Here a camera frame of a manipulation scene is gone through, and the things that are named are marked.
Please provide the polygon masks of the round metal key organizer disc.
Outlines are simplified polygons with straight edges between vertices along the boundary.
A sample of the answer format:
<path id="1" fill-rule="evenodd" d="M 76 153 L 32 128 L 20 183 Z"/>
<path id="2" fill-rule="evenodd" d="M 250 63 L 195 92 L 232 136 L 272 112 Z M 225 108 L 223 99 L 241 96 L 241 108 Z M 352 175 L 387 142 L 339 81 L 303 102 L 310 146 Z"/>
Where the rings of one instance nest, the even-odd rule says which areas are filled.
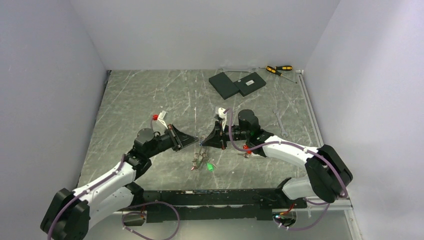
<path id="1" fill-rule="evenodd" d="M 200 171 L 207 166 L 207 163 L 210 162 L 209 149 L 208 146 L 201 145 L 199 147 L 199 150 L 194 154 L 191 171 Z"/>

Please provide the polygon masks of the green key tag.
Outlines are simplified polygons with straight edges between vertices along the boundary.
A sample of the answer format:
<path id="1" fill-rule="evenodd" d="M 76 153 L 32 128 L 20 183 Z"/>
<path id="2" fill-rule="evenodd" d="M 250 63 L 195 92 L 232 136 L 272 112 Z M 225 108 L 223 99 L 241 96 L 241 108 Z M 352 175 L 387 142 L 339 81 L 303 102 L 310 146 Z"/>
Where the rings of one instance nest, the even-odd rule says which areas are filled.
<path id="1" fill-rule="evenodd" d="M 212 163 L 207 162 L 206 167 L 209 172 L 213 172 L 215 170 L 215 166 Z"/>

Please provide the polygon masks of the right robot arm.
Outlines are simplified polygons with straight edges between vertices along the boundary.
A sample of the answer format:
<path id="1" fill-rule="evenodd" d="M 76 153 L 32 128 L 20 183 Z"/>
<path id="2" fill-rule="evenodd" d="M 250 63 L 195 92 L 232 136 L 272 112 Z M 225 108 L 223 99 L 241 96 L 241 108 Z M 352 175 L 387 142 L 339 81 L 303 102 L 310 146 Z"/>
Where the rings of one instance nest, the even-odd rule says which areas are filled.
<path id="1" fill-rule="evenodd" d="M 277 187 L 276 203 L 289 207 L 295 200 L 318 197 L 325 203 L 347 198 L 347 186 L 353 174 L 336 150 L 327 144 L 321 147 L 304 146 L 264 130 L 251 109 L 243 109 L 238 123 L 231 108 L 218 108 L 212 132 L 201 141 L 203 147 L 226 149 L 231 144 L 246 154 L 283 160 L 306 171 L 306 176 L 287 178 Z"/>

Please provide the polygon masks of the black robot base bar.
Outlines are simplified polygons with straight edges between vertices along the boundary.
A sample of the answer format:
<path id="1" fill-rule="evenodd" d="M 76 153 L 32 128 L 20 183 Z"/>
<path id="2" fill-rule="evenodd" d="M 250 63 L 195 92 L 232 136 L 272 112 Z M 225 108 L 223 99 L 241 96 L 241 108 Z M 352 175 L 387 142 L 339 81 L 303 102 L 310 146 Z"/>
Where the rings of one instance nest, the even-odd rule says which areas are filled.
<path id="1" fill-rule="evenodd" d="M 144 190 L 135 194 L 130 207 L 140 210 L 148 203 L 148 223 L 161 223 L 176 218 L 174 211 L 163 203 L 174 206 L 181 220 L 256 219 L 270 221 L 278 211 L 305 209 L 302 198 L 290 200 L 280 189 L 201 189 L 201 190 Z"/>

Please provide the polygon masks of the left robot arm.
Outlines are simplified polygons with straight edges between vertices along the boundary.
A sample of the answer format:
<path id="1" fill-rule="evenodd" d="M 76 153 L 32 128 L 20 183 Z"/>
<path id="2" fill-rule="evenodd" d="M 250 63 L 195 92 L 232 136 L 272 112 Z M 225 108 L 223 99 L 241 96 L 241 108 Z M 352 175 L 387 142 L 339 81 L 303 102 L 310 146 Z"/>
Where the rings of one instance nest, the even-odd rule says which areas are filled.
<path id="1" fill-rule="evenodd" d="M 53 197 L 40 228 L 49 240 L 82 240 L 99 221 L 113 212 L 139 209 L 144 189 L 135 181 L 152 166 L 151 158 L 166 151 L 188 147 L 198 138 L 170 124 L 163 133 L 143 128 L 132 148 L 97 179 L 74 190 L 63 188 Z"/>

